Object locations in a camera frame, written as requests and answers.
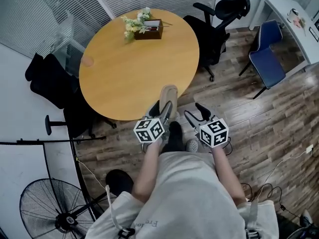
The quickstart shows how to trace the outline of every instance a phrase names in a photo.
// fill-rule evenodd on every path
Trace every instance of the round table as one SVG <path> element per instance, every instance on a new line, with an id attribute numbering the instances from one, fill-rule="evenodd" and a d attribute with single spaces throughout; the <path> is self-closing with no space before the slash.
<path id="1" fill-rule="evenodd" d="M 79 81 L 86 102 L 99 114 L 115 120 L 140 119 L 160 97 L 167 84 L 174 84 L 180 96 L 192 81 L 199 60 L 195 33 L 176 14 L 151 9 L 162 19 L 160 40 L 124 39 L 125 24 L 115 18 L 97 32 L 80 65 Z M 137 10 L 124 14 L 136 18 Z"/>

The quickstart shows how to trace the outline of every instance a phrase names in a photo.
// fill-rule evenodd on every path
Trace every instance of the black pants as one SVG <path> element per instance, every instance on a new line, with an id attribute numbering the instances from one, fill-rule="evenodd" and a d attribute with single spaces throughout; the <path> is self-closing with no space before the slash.
<path id="1" fill-rule="evenodd" d="M 165 153 L 171 151 L 185 151 L 182 130 L 180 124 L 176 121 L 173 121 L 169 125 L 168 143 L 164 146 L 161 152 Z"/>

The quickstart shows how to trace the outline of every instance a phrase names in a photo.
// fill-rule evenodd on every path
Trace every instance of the brown box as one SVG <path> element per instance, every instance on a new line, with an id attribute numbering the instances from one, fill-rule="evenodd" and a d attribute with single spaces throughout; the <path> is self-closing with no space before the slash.
<path id="1" fill-rule="evenodd" d="M 161 39 L 163 33 L 163 23 L 161 19 L 150 19 L 151 21 L 159 20 L 159 28 L 156 31 L 145 31 L 145 33 L 134 33 L 135 40 L 150 40 L 150 39 Z"/>

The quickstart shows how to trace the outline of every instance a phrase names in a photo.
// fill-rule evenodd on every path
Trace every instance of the blue chair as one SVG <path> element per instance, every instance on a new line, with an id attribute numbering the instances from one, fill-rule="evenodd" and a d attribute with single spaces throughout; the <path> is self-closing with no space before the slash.
<path id="1" fill-rule="evenodd" d="M 241 76 L 251 64 L 255 67 L 265 86 L 254 96 L 254 99 L 286 77 L 284 69 L 269 47 L 270 44 L 279 42 L 282 39 L 283 35 L 275 20 L 261 24 L 249 51 L 250 61 L 239 74 Z"/>

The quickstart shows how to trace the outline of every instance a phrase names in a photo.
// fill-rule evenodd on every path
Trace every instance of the table top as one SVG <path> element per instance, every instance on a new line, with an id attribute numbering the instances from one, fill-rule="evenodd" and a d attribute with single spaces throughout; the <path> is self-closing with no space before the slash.
<path id="1" fill-rule="evenodd" d="M 308 16 L 308 14 L 305 12 L 305 10 L 300 6 L 300 4 L 293 0 L 265 1 L 289 29 L 308 63 L 315 64 L 319 62 L 319 42 L 317 42 L 314 36 L 310 33 L 309 27 L 311 27 L 314 30 L 318 37 L 319 31 L 310 19 L 310 17 Z M 290 12 L 292 8 L 296 9 L 299 12 L 300 18 L 305 19 L 306 34 L 302 28 L 298 28 L 293 23 L 290 23 L 287 20 L 287 14 Z"/>
<path id="2" fill-rule="evenodd" d="M 99 114 L 115 120 L 140 119 L 160 97 L 163 86 L 174 84 L 180 96 L 192 81 L 199 60 L 195 33 L 176 14 L 151 9 L 154 18 L 172 24 L 160 40 L 124 40 L 120 17 L 102 27 L 83 57 L 93 65 L 80 65 L 79 81 L 87 103 Z M 136 18 L 137 10 L 126 14 Z"/>

